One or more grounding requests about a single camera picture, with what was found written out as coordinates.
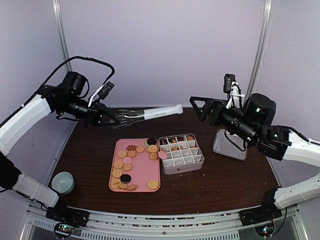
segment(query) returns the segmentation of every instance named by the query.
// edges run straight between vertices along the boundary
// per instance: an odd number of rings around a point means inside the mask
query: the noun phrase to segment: white compartment box
[[[168,158],[162,160],[163,171],[167,175],[198,170],[204,164],[204,155],[196,136],[191,133],[161,137],[159,145],[160,150],[167,151]]]

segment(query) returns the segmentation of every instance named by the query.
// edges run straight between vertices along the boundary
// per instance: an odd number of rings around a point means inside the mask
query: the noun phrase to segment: robotic arm
[[[276,103],[265,95],[252,94],[242,107],[238,98],[243,95],[239,87],[232,88],[235,83],[235,76],[226,74],[223,91],[228,94],[229,101],[194,96],[190,98],[200,121],[210,117],[211,125],[224,125],[231,135],[243,139],[244,146],[256,147],[257,151],[267,157],[320,167],[320,142],[306,138],[292,127],[271,125],[276,114]],[[199,108],[196,101],[203,102],[203,107]],[[296,185],[267,191],[261,207],[240,212],[242,224],[267,221],[271,217],[270,212],[274,217],[280,217],[280,209],[319,196],[320,173]]]
[[[89,97],[89,101],[83,99],[89,92],[89,81],[77,72],[69,71],[58,86],[46,85],[50,77],[59,68],[73,59],[91,61],[111,68],[111,74],[98,90]],[[4,188],[0,193],[13,190],[39,202],[48,210],[48,218],[60,222],[64,220],[64,222],[68,223],[71,217],[70,225],[74,225],[74,219],[77,226],[86,225],[88,212],[68,208],[63,197],[17,169],[7,158],[7,155],[16,142],[32,126],[53,112],[57,113],[57,119],[71,121],[84,119],[85,127],[89,125],[94,127],[110,126],[115,129],[124,128],[144,120],[183,113],[182,105],[138,111],[114,111],[108,108],[103,103],[100,103],[100,100],[104,100],[115,86],[108,81],[114,72],[114,68],[106,62],[82,56],[71,57],[60,64],[31,97],[0,124],[0,187]],[[86,83],[88,90],[84,96],[80,96]],[[75,118],[62,118],[64,113],[70,114]]]

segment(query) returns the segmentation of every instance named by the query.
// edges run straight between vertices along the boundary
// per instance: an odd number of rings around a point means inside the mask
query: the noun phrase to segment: dark wooden table
[[[67,171],[75,179],[66,196],[71,207],[122,214],[194,214],[234,210],[259,205],[264,192],[278,184],[267,159],[254,148],[245,161],[212,151],[218,127],[199,122],[192,108],[172,115],[114,130],[75,127],[54,174]],[[118,193],[109,189],[116,142],[119,139],[160,138],[195,134],[204,155],[202,169],[166,175],[154,193]]]

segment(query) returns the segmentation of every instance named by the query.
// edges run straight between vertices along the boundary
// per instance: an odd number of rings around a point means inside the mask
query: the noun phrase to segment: clear plastic container
[[[240,148],[243,147],[244,141],[237,135],[230,135],[228,131],[225,132],[224,129],[218,129],[215,139],[213,142],[213,151],[217,154],[221,154],[230,158],[238,159],[241,161],[246,160],[248,151],[240,151],[231,142],[226,139],[226,135],[230,140],[237,144]]]
[[[159,138],[160,149],[167,151],[168,158],[162,160],[165,174],[178,174],[201,169],[205,158],[193,134],[165,136]]]

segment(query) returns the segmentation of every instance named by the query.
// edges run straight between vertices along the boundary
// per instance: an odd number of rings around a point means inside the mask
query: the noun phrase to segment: pink tray
[[[111,167],[111,173],[110,173],[110,179],[109,179],[109,188],[113,192],[125,192],[125,193],[153,193],[159,190],[161,186],[161,180],[160,180],[160,161],[159,158],[157,160],[150,160],[149,153],[147,153],[147,147],[145,145],[145,142],[147,141],[147,138],[143,139],[120,139],[116,142],[114,155],[113,155],[113,161],[112,161],[112,167]],[[129,145],[136,145],[136,146],[144,146],[145,151],[144,153],[137,153],[135,157],[132,158],[132,165],[133,169],[131,171],[123,171],[124,174],[129,174],[131,176],[131,182],[128,183],[128,185],[136,184],[138,185],[138,188],[134,191],[128,191],[124,189],[119,188],[112,188],[111,187],[111,181],[114,179],[112,176],[112,172],[115,169],[114,168],[114,162],[115,161],[122,161],[121,158],[118,157],[118,152],[121,150],[127,151],[127,146]],[[148,188],[147,183],[150,180],[157,180],[159,182],[158,189],[151,190]]]

